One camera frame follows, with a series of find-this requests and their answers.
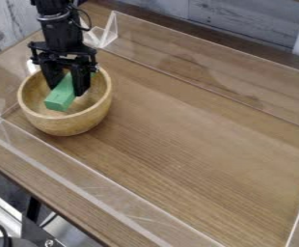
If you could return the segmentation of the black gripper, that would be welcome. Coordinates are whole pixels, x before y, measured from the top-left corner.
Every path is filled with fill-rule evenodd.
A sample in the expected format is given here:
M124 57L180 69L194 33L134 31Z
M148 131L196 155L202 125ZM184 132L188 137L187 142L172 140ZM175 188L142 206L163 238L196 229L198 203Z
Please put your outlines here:
M71 69L75 96L82 96L91 86L91 72L98 72L96 50L84 44L88 31L79 17L39 17L43 41L32 41L31 60L43 71L52 90Z

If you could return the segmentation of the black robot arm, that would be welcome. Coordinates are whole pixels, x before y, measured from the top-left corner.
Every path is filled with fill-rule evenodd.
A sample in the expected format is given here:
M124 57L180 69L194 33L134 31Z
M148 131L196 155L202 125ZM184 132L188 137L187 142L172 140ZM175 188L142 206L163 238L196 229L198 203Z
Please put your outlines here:
M72 0L30 0L36 7L38 21L44 35L43 41L32 41L31 61L43 71L50 89L63 79L66 69L72 76L75 96L82 96L91 87L91 73L98 72L96 50L84 44L83 32L90 31L80 22L88 15Z

